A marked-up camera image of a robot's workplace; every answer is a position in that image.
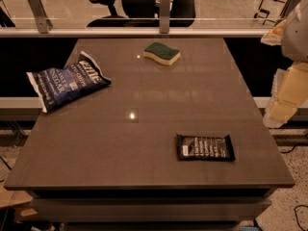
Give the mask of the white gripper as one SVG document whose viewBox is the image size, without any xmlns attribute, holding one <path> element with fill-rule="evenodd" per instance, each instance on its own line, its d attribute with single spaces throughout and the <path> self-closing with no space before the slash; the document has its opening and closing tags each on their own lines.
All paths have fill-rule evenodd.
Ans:
<svg viewBox="0 0 308 231">
<path fill-rule="evenodd" d="M 273 77 L 271 98 L 263 117 L 268 128 L 280 128 L 308 100 L 308 1 L 301 0 L 287 16 L 264 34 L 261 42 L 280 45 L 282 54 L 294 62 L 278 68 Z"/>
</svg>

